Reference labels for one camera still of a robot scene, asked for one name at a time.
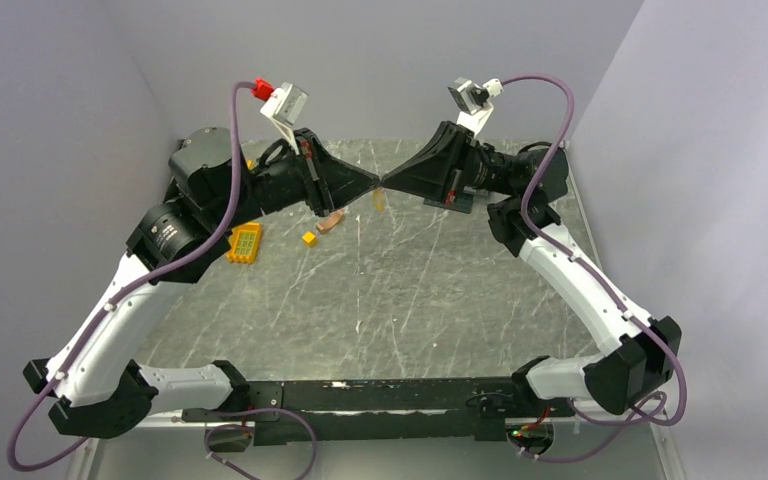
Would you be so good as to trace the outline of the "yellow key tag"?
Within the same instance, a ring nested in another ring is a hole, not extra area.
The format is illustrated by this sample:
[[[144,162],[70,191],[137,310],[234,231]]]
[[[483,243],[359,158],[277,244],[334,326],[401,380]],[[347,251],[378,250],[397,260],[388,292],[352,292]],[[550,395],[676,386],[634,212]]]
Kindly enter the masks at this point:
[[[386,196],[382,189],[376,189],[372,193],[373,205],[378,212],[386,208]]]

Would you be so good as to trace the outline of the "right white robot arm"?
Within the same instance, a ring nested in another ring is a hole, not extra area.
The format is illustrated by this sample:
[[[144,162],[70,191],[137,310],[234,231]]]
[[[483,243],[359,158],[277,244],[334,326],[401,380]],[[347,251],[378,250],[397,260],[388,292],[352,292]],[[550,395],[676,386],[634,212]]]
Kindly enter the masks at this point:
[[[537,181],[523,211],[526,188],[549,150],[536,142],[516,154],[476,140],[451,121],[382,178],[382,185],[439,205],[470,190],[502,195],[487,207],[493,238],[546,280],[582,321],[599,352],[590,357],[539,357],[512,376],[513,406],[538,414],[554,399],[592,400],[621,415],[673,376],[682,330],[671,317],[652,317],[606,279],[573,239],[552,202],[568,192],[568,162],[557,151]]]

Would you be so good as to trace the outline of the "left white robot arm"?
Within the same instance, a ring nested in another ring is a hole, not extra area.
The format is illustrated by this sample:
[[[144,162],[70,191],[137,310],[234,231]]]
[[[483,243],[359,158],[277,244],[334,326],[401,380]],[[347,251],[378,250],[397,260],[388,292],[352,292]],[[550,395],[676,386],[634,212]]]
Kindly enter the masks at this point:
[[[225,128],[192,133],[169,158],[161,204],[129,236],[116,273],[71,341],[24,369],[32,390],[53,399],[48,416],[63,435],[110,439],[148,416],[213,411],[224,420],[250,404],[250,386],[226,360],[155,368],[134,356],[173,304],[229,250],[234,227],[303,203],[325,216],[373,190],[377,175],[331,155],[309,129],[297,147],[272,144],[248,167]]]

